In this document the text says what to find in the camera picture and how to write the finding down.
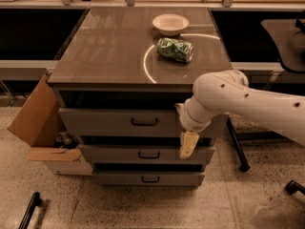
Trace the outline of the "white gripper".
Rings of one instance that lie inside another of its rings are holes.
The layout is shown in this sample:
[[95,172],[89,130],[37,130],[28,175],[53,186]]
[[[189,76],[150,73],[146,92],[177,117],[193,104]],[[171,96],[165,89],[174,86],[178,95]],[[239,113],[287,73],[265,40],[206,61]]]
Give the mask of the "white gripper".
[[180,153],[182,159],[189,158],[199,139],[199,134],[211,125],[212,119],[220,115],[218,110],[204,107],[195,97],[188,98],[184,103],[175,104],[179,121],[187,132],[180,135]]

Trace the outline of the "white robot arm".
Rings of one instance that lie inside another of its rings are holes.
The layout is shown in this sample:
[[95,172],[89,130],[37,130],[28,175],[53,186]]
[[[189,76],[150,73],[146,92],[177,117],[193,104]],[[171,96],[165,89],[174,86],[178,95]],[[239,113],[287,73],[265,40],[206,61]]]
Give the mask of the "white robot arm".
[[200,75],[193,83],[193,96],[175,107],[184,128],[180,135],[183,159],[192,155],[199,134],[213,118],[228,113],[305,145],[305,97],[252,89],[238,70]]

